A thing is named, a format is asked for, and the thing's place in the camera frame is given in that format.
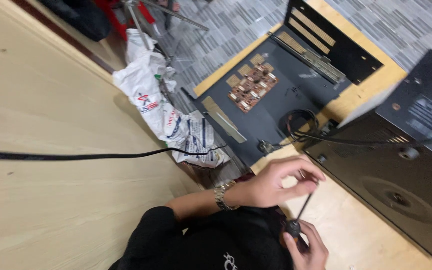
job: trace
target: label sticker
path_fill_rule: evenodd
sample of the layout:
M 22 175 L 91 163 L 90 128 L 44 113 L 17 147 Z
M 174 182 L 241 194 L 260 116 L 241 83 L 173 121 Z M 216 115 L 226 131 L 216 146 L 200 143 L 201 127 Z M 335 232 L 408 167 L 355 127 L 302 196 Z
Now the label sticker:
M 419 95 L 416 101 L 408 108 L 408 112 L 413 118 L 407 120 L 406 124 L 426 138 L 432 139 L 432 100 Z

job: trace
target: logo on bag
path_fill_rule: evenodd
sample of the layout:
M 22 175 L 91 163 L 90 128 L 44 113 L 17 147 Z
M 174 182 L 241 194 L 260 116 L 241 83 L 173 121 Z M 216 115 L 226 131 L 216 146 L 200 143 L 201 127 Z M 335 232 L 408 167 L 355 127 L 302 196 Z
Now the logo on bag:
M 158 102 L 151 102 L 151 100 L 148 98 L 148 95 L 142 95 L 141 93 L 138 93 L 138 95 L 138 100 L 143 101 L 141 108 L 139 108 L 141 114 L 145 114 L 158 106 Z

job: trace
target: hand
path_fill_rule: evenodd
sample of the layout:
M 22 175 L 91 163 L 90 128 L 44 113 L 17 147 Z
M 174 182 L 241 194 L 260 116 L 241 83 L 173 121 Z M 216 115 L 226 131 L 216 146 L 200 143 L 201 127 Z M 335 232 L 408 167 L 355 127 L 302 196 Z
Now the hand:
M 293 187 L 284 188 L 282 180 L 294 176 Z M 251 180 L 240 182 L 226 191 L 225 203 L 267 208 L 316 190 L 319 180 L 326 181 L 323 172 L 306 155 L 274 159 Z
M 324 270 L 326 260 L 328 259 L 329 252 L 325 244 L 321 241 L 313 224 L 299 220 L 301 225 L 301 232 L 308 237 L 309 252 L 301 253 L 296 245 L 291 234 L 284 232 L 284 242 L 293 259 L 294 269 L 296 270 Z

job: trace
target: wooden table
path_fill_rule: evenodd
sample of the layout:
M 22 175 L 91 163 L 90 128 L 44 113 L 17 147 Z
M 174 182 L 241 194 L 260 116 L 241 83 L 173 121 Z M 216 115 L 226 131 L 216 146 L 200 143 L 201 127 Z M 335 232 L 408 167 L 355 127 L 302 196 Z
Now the wooden table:
M 384 64 L 371 77 L 358 86 L 352 84 L 339 98 L 327 104 L 317 115 L 321 123 L 330 118 L 338 121 L 344 119 L 369 98 L 406 76 L 406 72 L 399 65 L 324 0 L 309 0 L 308 4 Z M 280 26 L 281 24 L 278 24 L 270 31 L 275 32 Z M 195 93 L 198 96 L 203 94 L 266 38 L 266 35 L 260 37 L 216 70 L 195 87 Z M 298 155 L 299 146 L 289 145 L 261 158 L 251 166 L 252 171 L 258 174 L 272 159 Z M 295 183 L 293 177 L 284 179 L 285 187 Z M 305 199 L 302 197 L 289 200 L 280 207 L 288 217 L 294 217 Z M 327 269 L 350 269 L 353 266 L 356 270 L 432 270 L 432 257 L 413 245 L 381 219 L 378 213 L 329 177 L 314 193 L 302 218 L 316 226 L 329 249 Z

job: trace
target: white plastic bag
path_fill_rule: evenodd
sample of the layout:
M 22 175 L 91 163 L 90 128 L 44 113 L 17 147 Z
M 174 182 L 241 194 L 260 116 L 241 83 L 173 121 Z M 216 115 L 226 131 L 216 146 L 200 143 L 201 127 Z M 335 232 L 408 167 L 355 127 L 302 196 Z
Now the white plastic bag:
M 176 82 L 170 79 L 174 69 L 166 67 L 164 57 L 153 52 L 155 40 L 145 34 L 150 45 L 147 50 L 136 29 L 128 29 L 128 66 L 113 73 L 113 83 L 121 89 L 141 113 L 147 125 L 158 139 L 169 147 L 185 150 L 190 153 L 206 153 L 207 155 L 190 156 L 173 151 L 176 162 L 186 162 L 201 167 L 215 168 L 230 158 L 221 149 L 214 146 L 214 130 L 198 111 L 189 115 L 175 109 L 159 90 L 159 80 L 166 82 L 170 92 L 174 91 Z

